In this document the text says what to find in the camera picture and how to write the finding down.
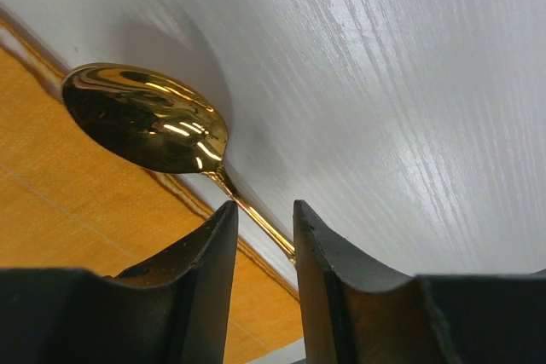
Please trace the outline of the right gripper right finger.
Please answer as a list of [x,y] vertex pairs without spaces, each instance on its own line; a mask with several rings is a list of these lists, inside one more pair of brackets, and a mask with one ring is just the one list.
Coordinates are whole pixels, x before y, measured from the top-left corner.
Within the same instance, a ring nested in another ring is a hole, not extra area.
[[302,200],[293,234],[307,362],[544,362],[544,272],[408,276]]

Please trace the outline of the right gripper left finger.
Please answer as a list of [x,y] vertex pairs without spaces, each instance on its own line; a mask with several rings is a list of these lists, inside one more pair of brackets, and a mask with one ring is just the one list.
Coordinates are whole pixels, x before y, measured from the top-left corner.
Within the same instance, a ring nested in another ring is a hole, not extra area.
[[238,237],[228,201],[117,276],[3,269],[4,363],[220,363]]

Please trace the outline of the gold ornate spoon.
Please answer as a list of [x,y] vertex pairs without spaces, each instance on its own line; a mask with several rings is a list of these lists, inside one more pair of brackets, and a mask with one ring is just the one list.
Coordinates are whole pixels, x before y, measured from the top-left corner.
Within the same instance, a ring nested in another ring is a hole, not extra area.
[[292,241],[231,181],[224,165],[227,124],[195,90],[141,67],[94,62],[62,79],[61,97],[76,125],[120,158],[161,174],[209,177],[295,260]]

